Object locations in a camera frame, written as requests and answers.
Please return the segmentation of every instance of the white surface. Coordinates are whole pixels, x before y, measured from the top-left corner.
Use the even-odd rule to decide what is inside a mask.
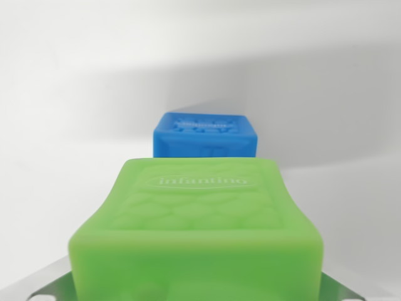
[[[246,114],[326,261],[401,295],[398,1],[1,1],[0,288],[66,254],[167,110]]]

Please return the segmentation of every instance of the textured block surface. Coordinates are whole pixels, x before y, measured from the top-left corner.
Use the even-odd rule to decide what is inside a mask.
[[[272,161],[125,163],[70,241],[80,301],[317,301],[321,238]]]
[[[245,116],[166,113],[154,157],[254,157],[258,137]]]

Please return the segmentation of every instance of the metal tray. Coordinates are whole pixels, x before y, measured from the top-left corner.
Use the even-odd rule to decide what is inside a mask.
[[[366,287],[373,291],[371,285]],[[380,289],[375,288],[374,291],[376,297],[356,293],[323,273],[319,301],[400,301]],[[0,301],[77,301],[68,257],[0,291]]]

